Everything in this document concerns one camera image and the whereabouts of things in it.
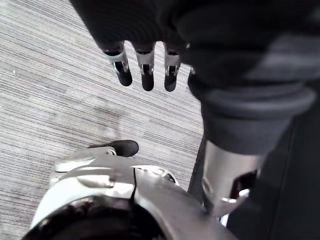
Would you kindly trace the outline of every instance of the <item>black rubber part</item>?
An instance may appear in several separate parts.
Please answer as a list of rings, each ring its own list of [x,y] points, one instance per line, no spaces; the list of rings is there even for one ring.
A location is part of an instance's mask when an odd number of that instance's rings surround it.
[[[170,74],[169,76],[165,76],[164,78],[164,88],[168,92],[172,92],[176,89],[177,85],[177,76],[174,76],[173,74]]]
[[[142,87],[147,92],[154,89],[155,82],[154,82],[154,75],[153,74],[144,74],[141,75]]]
[[[132,76],[130,69],[128,69],[127,72],[125,72],[123,69],[119,70],[120,73],[117,73],[118,79],[121,83],[121,85],[128,87],[132,84]]]
[[[113,147],[116,154],[122,157],[132,157],[139,151],[138,143],[133,140],[116,140],[109,143],[91,145],[88,149],[101,147]]]

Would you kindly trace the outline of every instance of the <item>striped carpet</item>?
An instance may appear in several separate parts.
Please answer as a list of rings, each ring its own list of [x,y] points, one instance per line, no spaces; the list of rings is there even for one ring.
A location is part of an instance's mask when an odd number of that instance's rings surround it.
[[[0,0],[0,239],[20,239],[47,189],[54,161],[88,145],[133,139],[137,158],[166,167],[186,189],[202,137],[200,106],[187,87],[165,91],[164,48],[155,87],[123,87],[67,0]]]

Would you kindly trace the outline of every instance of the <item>chrome surface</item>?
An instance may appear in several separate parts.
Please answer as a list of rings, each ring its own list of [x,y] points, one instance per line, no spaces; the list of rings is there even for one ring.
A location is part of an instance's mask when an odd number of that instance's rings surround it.
[[[116,151],[111,146],[87,148],[77,151],[70,156],[58,159],[55,162],[55,171],[60,173],[69,172],[72,169],[92,163],[96,157],[103,154],[116,155]]]
[[[172,55],[168,53],[168,49],[164,44],[164,68],[165,68],[165,75],[169,76],[170,67],[174,67],[174,76],[177,76],[179,68],[181,65],[180,56],[179,55]]]
[[[149,73],[148,74],[153,74],[154,72],[154,67],[155,67],[155,44],[153,45],[153,49],[149,53],[139,53],[135,52],[136,58],[138,61],[138,65],[140,68],[140,72],[142,75],[145,75],[144,71],[144,65],[149,65]]]
[[[148,210],[167,240],[236,240],[182,188],[149,171],[135,169],[135,202]]]
[[[258,171],[265,157],[262,155],[242,155],[225,151],[207,141],[205,148],[202,188],[207,210],[216,217],[232,212],[248,196],[250,189],[240,189],[236,198],[234,182],[239,177]]]
[[[113,66],[114,71],[117,74],[119,74],[120,72],[117,69],[116,63],[122,63],[124,72],[127,73],[128,70],[129,70],[128,57],[127,57],[127,54],[126,54],[126,49],[125,49],[124,42],[121,43],[121,49],[122,49],[122,52],[119,53],[118,55],[115,55],[115,56],[108,55],[107,53],[105,54],[106,57],[108,58],[109,62]]]

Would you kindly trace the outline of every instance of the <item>black fingertip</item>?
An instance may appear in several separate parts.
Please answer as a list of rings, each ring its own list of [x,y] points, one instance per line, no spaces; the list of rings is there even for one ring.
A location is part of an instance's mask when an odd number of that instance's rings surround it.
[[[174,76],[172,74],[166,75],[164,78],[164,88],[168,92],[172,92],[176,89],[177,85],[177,76]]]
[[[153,74],[144,74],[141,75],[142,87],[145,91],[149,92],[154,89],[154,75]]]

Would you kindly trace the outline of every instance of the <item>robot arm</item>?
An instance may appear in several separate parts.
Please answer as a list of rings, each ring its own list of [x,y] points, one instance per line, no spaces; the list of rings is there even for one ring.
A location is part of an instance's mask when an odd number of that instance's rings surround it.
[[[162,186],[162,190],[168,187],[167,193],[176,191],[177,195],[173,195],[177,199],[186,197],[176,209],[184,211],[185,218],[180,220],[181,223],[190,226],[190,219],[201,223],[192,229],[199,239],[212,235],[216,236],[214,239],[234,239],[217,225],[215,217],[230,213],[249,195],[266,155],[277,145],[292,118],[306,111],[316,97],[302,80],[320,77],[319,50],[315,44],[315,38],[320,35],[319,2],[71,0],[71,3],[123,86],[129,86],[133,81],[124,41],[130,41],[135,48],[142,86],[146,91],[154,87],[155,42],[162,41],[165,45],[164,87],[168,92],[176,87],[180,64],[191,66],[188,85],[201,102],[206,140],[203,176],[199,184],[205,209],[210,214],[204,217],[200,205],[194,200],[189,201],[189,196],[182,192],[179,195],[175,181],[172,183],[166,179],[167,182],[163,183],[162,176],[150,177],[154,170],[149,167],[144,169],[148,177],[142,177],[142,167],[136,167],[141,166],[140,163],[135,167],[126,166],[135,169],[131,172],[134,175],[130,178],[133,179],[133,189],[129,195],[156,219],[164,230],[159,234],[161,237],[195,239],[195,235],[186,232],[179,236],[178,233],[182,234],[177,230],[179,227],[170,222],[174,211],[166,212],[165,205],[173,199],[166,204],[147,199],[146,196],[152,195],[148,195],[152,192],[148,188],[150,185],[146,184],[148,181],[154,187]],[[97,159],[99,161],[86,163],[90,171],[107,167],[99,157]],[[119,168],[118,172],[122,173],[126,168],[117,165],[120,162],[110,159],[109,164],[113,163],[113,169]],[[58,176],[49,192],[72,178],[86,187],[89,183],[89,188],[94,191],[104,187],[109,189],[105,190],[106,193],[110,192],[110,187],[100,183],[99,178],[79,177],[79,173],[83,173],[79,171],[81,168],[73,168],[63,177]],[[104,175],[111,179],[110,169],[107,172]],[[129,184],[128,179],[121,181]],[[76,199],[69,200],[67,205],[70,206]],[[46,217],[47,214],[37,215],[38,220],[34,220],[29,237],[37,234],[37,230],[41,231],[46,220],[51,219]]]

